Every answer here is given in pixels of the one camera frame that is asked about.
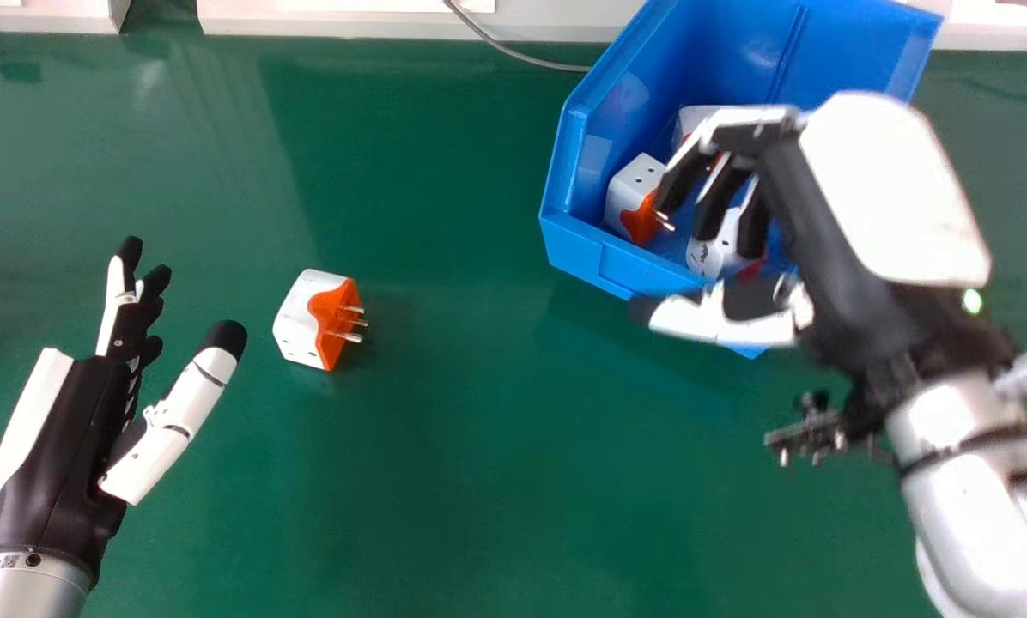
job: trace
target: robotic hand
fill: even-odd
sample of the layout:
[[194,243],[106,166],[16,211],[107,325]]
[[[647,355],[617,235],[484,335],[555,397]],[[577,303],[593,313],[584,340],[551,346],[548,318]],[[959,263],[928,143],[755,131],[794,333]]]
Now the robotic hand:
[[134,276],[129,236],[109,263],[97,355],[46,348],[0,446],[0,618],[73,618],[97,585],[102,555],[136,505],[185,451],[246,345],[232,321],[214,325],[176,382],[134,418],[144,370],[161,340],[167,267]]
[[[809,396],[766,446],[819,463],[886,432],[930,601],[946,618],[1027,618],[1027,354],[980,314],[991,255],[928,121],[863,92],[812,113],[722,109],[668,164],[656,208],[678,210],[718,156],[757,173],[738,243],[775,220],[799,271],[637,298],[634,317],[694,341],[800,343],[846,375],[842,411]],[[694,230],[720,227],[723,201]]]

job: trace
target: blue plastic bin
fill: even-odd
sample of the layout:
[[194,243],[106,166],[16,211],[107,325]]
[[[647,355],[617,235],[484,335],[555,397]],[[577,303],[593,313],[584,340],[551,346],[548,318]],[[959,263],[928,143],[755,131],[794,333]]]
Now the blue plastic bin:
[[939,27],[887,0],[647,1],[563,106],[540,208],[548,261],[623,299],[697,288],[681,250],[600,228],[613,173],[641,152],[670,158],[683,106],[812,109],[845,89],[909,101]]

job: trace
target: green table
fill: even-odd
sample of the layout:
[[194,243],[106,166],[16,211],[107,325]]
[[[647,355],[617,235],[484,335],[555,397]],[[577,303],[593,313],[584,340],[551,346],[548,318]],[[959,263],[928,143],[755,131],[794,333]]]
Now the green table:
[[[0,434],[39,348],[89,353],[125,233],[176,272],[146,400],[211,321],[252,334],[86,615],[933,615],[889,470],[761,448],[838,377],[653,337],[547,266],[576,77],[476,43],[203,39],[172,9],[0,36]],[[937,54],[918,104],[1027,344],[1027,55]],[[305,267],[369,308],[334,375],[270,337]]]

